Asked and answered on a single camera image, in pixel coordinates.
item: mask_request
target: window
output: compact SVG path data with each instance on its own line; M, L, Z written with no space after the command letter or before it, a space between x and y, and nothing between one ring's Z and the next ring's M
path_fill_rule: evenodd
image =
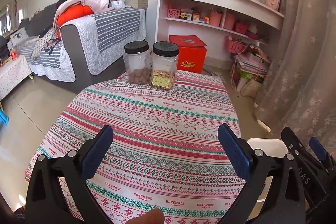
M21 24L21 22L23 21L23 10L20 9L18 14L19 14L19 24Z
M11 17L9 15L9 4L0 9L0 33L4 35L11 30Z

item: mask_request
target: screw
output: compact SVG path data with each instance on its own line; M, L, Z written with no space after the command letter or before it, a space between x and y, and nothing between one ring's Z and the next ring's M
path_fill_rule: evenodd
M76 156L77 155L77 151L76 150L71 150L71 151L69 151L69 153L68 153L68 156L70 157L70 158L72 158L72 157L74 157L74 156Z
M43 161L45 159L45 155L39 155L38 157L37 157L37 160L38 161Z
M264 152L263 152L262 150L260 150L260 149L256 149L256 150L254 151L254 153L255 153L258 157L261 157L261 156L264 154Z
M293 159L294 159L294 157L293 157L292 154L287 154L287 158L288 158L289 160L293 160Z

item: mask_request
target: table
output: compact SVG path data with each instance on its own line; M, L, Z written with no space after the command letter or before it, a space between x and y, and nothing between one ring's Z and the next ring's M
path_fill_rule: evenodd
M32 71L29 68L27 60L24 55L20 55L16 60L8 61L0 68L0 101L14 89L23 79L29 76L31 79Z
M84 89L59 116L35 152L60 157L109 124L114 140L86 183L115 224L158 206L165 224L215 224L243 188L217 138L236 112L220 78L177 71L172 90L132 85L127 76ZM64 178L68 206L81 218Z

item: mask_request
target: hand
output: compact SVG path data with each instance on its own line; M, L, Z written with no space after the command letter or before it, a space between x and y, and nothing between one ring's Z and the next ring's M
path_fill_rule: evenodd
M165 216L159 208L155 208L143 216L132 218L126 221L125 224L163 224L165 222Z

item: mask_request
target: tile floor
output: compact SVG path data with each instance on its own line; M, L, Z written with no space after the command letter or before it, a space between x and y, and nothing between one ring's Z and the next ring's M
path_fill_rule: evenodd
M268 137L268 132L257 123L253 115L253 99L235 92L231 88L229 73L221 73L238 115L242 137ZM75 96L75 93L36 76L33 80L29 77L23 80L1 100L4 112L9 117L9 124L0 124L0 193L13 210L22 206L19 195L26 198L28 183L25 181L25 170L33 153L48 129Z

